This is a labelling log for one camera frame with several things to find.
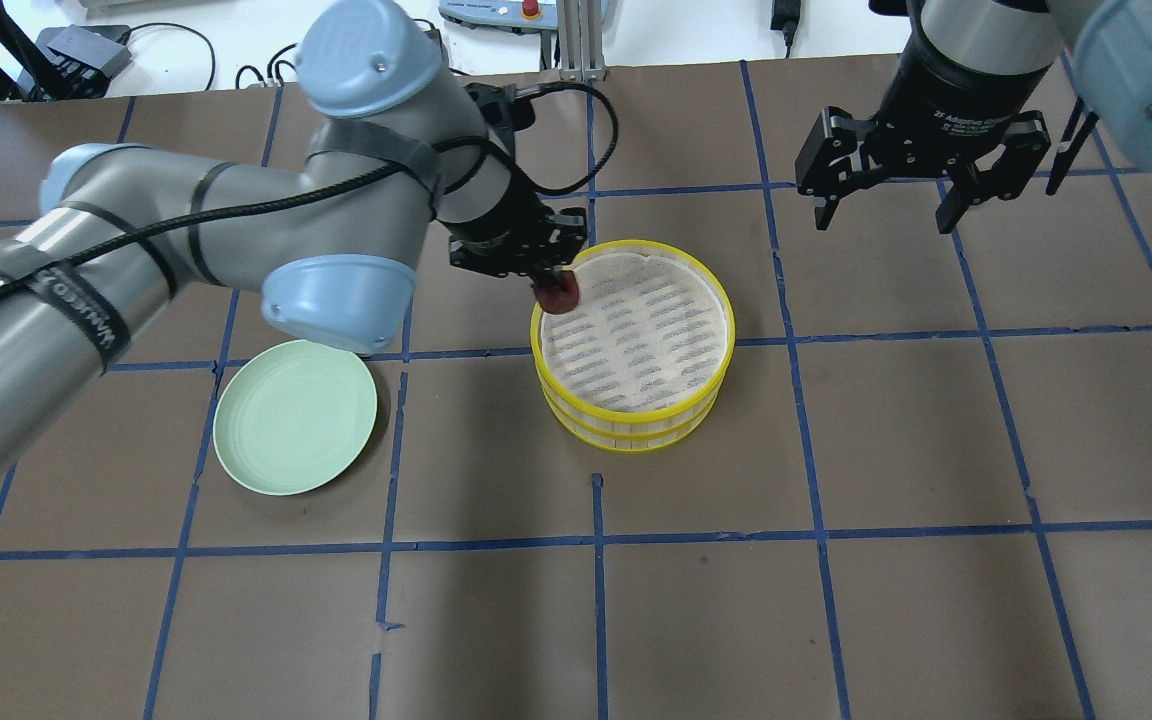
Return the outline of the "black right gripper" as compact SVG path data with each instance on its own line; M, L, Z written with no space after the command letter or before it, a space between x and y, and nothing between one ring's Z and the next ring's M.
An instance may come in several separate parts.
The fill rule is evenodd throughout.
M1024 108L1046 73L965 67L911 36L872 118L827 106L814 119L795 160L797 191L814 197L814 228L828 232L841 199L887 179L952 177L935 209L941 234L986 199L1020 197L1051 145L1041 114ZM965 176L996 149L991 168Z

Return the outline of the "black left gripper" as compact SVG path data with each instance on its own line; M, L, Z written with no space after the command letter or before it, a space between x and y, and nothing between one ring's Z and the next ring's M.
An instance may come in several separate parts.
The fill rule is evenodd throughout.
M484 214L448 223L448 258L454 268L503 278L530 279L535 295L559 285L577 285L571 263L588 242L585 209L550 209L530 179L509 174L503 195Z

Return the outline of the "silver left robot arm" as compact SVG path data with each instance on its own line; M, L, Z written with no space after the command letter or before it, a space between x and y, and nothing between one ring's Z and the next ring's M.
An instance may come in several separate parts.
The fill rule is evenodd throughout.
M0 240L0 475L189 285L260 293L271 327L371 355L396 341L442 223L454 268L526 276L545 310L576 304L588 215L550 209L507 118L561 82L462 85L393 1L329 5L296 65L323 119L301 170L143 143L52 160L40 215Z

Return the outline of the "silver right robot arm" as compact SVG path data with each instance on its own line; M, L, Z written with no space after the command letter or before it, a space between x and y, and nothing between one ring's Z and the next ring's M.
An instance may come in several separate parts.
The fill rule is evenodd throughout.
M1056 194L1106 128L1152 174L1152 1L872 1L910 35L872 118L828 106L795 161L826 232L847 196L905 179L946 181L938 232L1025 191L1044 158Z

